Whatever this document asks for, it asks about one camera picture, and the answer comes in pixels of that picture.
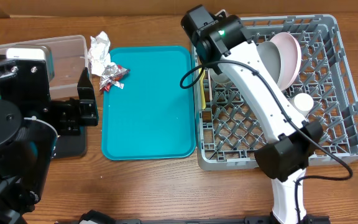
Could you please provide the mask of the yellow plastic spoon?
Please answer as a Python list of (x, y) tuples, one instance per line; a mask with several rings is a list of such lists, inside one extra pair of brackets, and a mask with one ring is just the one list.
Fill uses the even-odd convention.
[(204, 85), (203, 85), (205, 72), (202, 68), (200, 68), (198, 71), (199, 71), (199, 75), (200, 75), (199, 83), (200, 83), (201, 109), (205, 110), (206, 109), (206, 99), (205, 99)]

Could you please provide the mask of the grey bowl of rice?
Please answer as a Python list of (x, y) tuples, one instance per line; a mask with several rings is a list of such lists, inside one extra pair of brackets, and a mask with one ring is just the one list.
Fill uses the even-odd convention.
[(224, 73), (217, 74), (212, 68), (209, 69), (209, 75), (211, 79), (218, 84), (227, 84), (231, 79)]

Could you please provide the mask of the grey round plate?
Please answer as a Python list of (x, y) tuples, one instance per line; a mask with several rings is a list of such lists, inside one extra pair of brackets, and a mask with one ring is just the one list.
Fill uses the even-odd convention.
[(273, 42), (266, 41), (257, 46), (257, 51), (270, 76), (278, 83), (283, 69), (278, 47)]

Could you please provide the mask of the white round plate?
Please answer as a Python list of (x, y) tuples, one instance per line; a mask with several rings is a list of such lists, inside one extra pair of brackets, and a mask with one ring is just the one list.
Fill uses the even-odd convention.
[(295, 81), (301, 66), (301, 48), (298, 41), (287, 32), (281, 32), (270, 39), (278, 48), (281, 68), (277, 85), (286, 90)]

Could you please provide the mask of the white cup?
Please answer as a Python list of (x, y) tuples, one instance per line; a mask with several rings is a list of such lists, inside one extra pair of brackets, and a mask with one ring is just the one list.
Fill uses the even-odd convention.
[(290, 103), (304, 117), (308, 116), (309, 112), (314, 106), (314, 100), (307, 93), (299, 93), (295, 95), (290, 99)]

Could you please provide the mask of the white plastic fork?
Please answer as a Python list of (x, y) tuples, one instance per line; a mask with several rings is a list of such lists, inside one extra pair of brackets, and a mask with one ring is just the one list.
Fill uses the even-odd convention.
[(209, 101), (213, 101), (213, 89), (212, 89), (212, 78), (210, 74), (210, 69), (208, 69), (208, 89), (209, 89)]

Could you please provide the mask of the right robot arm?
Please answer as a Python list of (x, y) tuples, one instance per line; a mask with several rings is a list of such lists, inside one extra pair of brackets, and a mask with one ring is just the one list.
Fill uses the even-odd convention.
[(215, 16), (199, 5), (186, 12), (181, 26), (196, 49), (200, 67), (226, 75), (260, 124), (267, 143), (254, 156), (272, 180), (273, 219), (277, 223), (308, 223), (302, 183), (309, 158), (319, 147), (322, 126), (309, 122), (286, 99), (239, 17)]

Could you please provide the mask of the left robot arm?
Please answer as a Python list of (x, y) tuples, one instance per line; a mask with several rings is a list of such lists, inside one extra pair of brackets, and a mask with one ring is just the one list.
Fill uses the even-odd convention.
[(99, 121), (94, 88), (82, 70), (77, 98), (53, 100), (49, 59), (0, 55), (0, 223), (23, 223), (40, 202), (52, 158), (86, 149)]

